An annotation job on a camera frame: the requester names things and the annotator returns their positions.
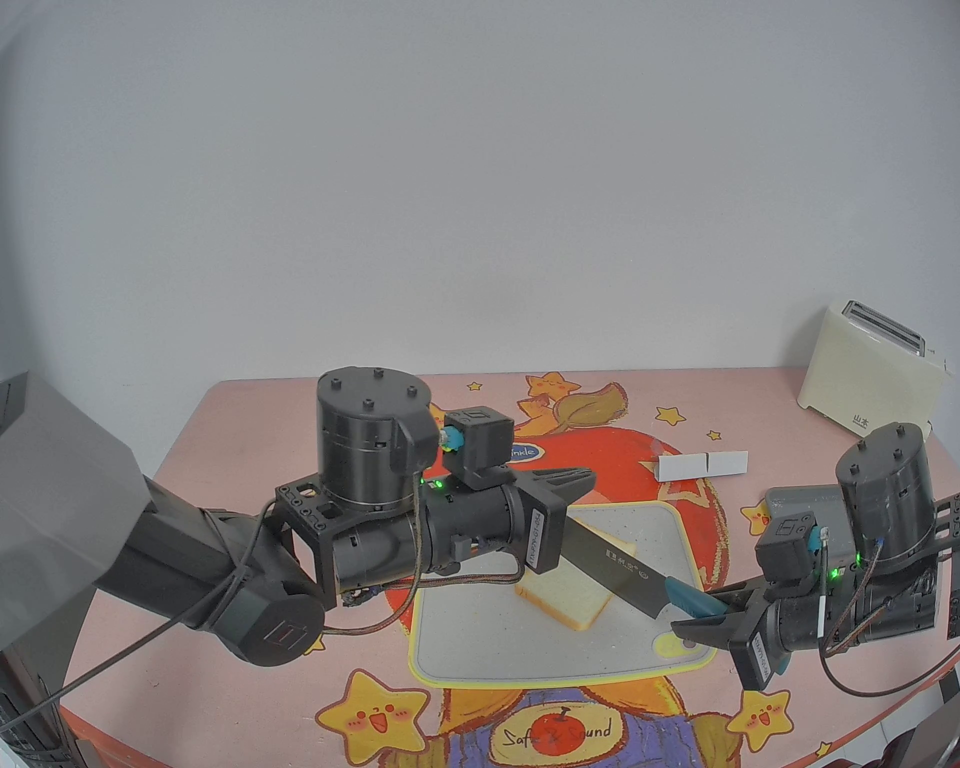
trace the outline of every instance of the toaster slot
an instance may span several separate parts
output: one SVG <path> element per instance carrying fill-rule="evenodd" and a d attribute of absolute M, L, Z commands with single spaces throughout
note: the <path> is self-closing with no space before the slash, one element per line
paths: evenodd
<path fill-rule="evenodd" d="M 843 311 L 844 317 L 866 331 L 876 333 L 883 338 L 903 347 L 919 357 L 926 352 L 924 337 L 906 325 L 881 315 L 875 309 L 859 301 L 848 301 Z"/>

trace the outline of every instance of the cylindrical motor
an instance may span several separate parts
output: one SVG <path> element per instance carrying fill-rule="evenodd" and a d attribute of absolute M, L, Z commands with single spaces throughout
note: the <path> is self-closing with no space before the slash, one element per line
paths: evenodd
<path fill-rule="evenodd" d="M 522 520 L 522 502 L 512 486 L 471 491 L 454 477 L 420 486 L 423 509 L 423 570 L 502 549 Z M 373 520 L 345 531 L 333 540 L 340 591 L 384 584 L 414 571 L 413 513 Z"/>
<path fill-rule="evenodd" d="M 341 368 L 317 383 L 324 491 L 341 510 L 413 509 L 413 483 L 433 464 L 440 431 L 430 389 L 410 373 Z"/>
<path fill-rule="evenodd" d="M 883 539 L 877 575 L 903 567 L 933 541 L 936 509 L 919 426 L 890 423 L 875 429 L 843 455 L 836 475 L 864 561 Z"/>

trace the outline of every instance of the teal knife handle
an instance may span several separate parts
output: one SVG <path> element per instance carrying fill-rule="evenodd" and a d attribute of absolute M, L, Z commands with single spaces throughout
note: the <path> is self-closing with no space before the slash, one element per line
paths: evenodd
<path fill-rule="evenodd" d="M 684 584 L 673 576 L 667 576 L 664 581 L 666 596 L 670 602 L 693 618 L 719 616 L 727 612 L 726 603 L 700 591 L 696 587 Z"/>

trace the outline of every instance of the bread slice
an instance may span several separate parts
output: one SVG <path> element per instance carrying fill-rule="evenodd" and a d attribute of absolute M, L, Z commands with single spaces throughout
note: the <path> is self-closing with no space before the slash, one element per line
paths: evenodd
<path fill-rule="evenodd" d="M 580 520 L 578 522 L 618 549 L 631 556 L 636 555 L 635 543 L 622 541 Z M 593 581 L 563 557 L 556 568 L 546 573 L 527 570 L 523 578 L 514 585 L 514 591 L 577 632 L 588 630 L 613 597 L 609 589 Z"/>

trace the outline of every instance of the white wall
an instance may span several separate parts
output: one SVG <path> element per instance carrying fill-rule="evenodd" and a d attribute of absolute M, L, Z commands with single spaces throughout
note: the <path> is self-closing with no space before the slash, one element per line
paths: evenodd
<path fill-rule="evenodd" d="M 948 0 L 54 2 L 3 323 L 148 471 L 221 379 L 804 364 L 835 295 L 957 370 L 958 83 Z"/>

